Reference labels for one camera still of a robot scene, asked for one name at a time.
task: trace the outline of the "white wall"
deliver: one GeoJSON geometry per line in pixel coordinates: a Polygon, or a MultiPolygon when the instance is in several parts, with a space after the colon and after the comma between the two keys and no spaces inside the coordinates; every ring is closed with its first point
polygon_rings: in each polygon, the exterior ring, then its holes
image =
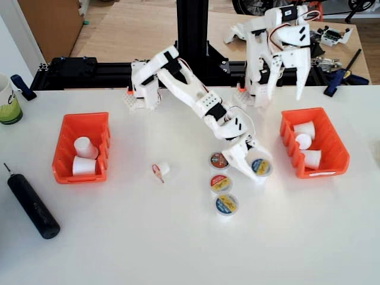
{"type": "Polygon", "coordinates": [[[45,60],[17,0],[0,0],[0,17],[17,45],[30,73],[34,76],[38,66],[45,60]]]}
{"type": "Polygon", "coordinates": [[[20,75],[27,86],[33,81],[32,75],[20,50],[0,16],[0,72],[7,76],[20,75]]]}

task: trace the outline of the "small white cup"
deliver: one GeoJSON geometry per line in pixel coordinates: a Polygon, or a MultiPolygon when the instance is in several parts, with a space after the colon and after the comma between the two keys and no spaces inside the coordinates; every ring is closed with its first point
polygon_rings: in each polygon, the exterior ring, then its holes
{"type": "Polygon", "coordinates": [[[295,133],[296,142],[299,143],[300,150],[307,150],[311,145],[311,136],[303,133],[295,133]]]}
{"type": "Polygon", "coordinates": [[[99,150],[92,144],[89,138],[80,137],[74,141],[74,147],[77,151],[77,156],[84,159],[96,159],[99,150]]]}
{"type": "Polygon", "coordinates": [[[75,156],[72,163],[72,175],[94,175],[95,167],[96,160],[75,156]]]}
{"type": "Polygon", "coordinates": [[[152,170],[154,175],[157,178],[159,178],[162,181],[162,183],[164,183],[163,176],[168,174],[168,172],[170,171],[170,166],[167,162],[161,162],[152,165],[152,170]]]}
{"type": "Polygon", "coordinates": [[[305,166],[311,169],[318,169],[321,162],[322,151],[320,150],[300,150],[305,155],[305,166]]]}
{"type": "Polygon", "coordinates": [[[293,128],[295,134],[308,134],[312,140],[315,139],[315,127],[312,121],[294,125],[293,128]]]}
{"type": "Polygon", "coordinates": [[[157,166],[159,167],[162,176],[168,174],[170,171],[170,166],[167,162],[158,163],[157,166]]]}

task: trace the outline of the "screwdriver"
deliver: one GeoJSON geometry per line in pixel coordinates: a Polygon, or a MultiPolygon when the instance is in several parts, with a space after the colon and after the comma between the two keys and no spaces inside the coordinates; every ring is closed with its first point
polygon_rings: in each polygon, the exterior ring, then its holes
{"type": "Polygon", "coordinates": [[[337,91],[337,86],[341,84],[346,72],[350,70],[350,68],[352,67],[352,65],[354,64],[355,60],[361,52],[362,49],[357,50],[354,57],[351,59],[350,63],[346,68],[336,70],[334,78],[330,81],[329,85],[323,92],[325,95],[332,97],[335,94],[335,92],[337,91]]]}
{"type": "Polygon", "coordinates": [[[9,187],[37,230],[44,239],[54,238],[61,230],[59,224],[53,218],[24,175],[13,174],[5,163],[4,165],[11,175],[8,179],[9,187]]]}

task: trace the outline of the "blue handle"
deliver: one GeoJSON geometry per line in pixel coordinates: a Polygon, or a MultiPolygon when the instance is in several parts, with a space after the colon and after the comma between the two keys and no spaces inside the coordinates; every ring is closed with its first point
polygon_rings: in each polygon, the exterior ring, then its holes
{"type": "Polygon", "coordinates": [[[345,69],[338,69],[335,71],[334,77],[332,78],[330,84],[324,91],[325,95],[332,97],[335,94],[335,92],[337,91],[337,86],[340,85],[340,83],[342,82],[345,73],[345,69]]]}
{"type": "Polygon", "coordinates": [[[26,100],[30,101],[37,97],[37,95],[26,86],[24,80],[19,75],[13,75],[11,80],[17,88],[21,89],[26,100]]]}

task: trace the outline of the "black aluminum extrusion frame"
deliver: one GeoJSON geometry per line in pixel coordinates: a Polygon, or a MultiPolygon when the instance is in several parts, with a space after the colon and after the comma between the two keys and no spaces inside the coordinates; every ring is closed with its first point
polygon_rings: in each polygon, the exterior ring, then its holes
{"type": "MultiPolygon", "coordinates": [[[[206,86],[244,84],[245,62],[229,61],[207,40],[208,0],[177,0],[179,56],[187,61],[194,74],[206,86]]],[[[98,63],[96,58],[54,58],[40,65],[31,89],[64,90],[66,88],[132,88],[130,62],[98,63]]],[[[307,85],[324,85],[309,75],[307,85]]],[[[277,85],[295,85],[295,70],[285,70],[277,85]]]]}

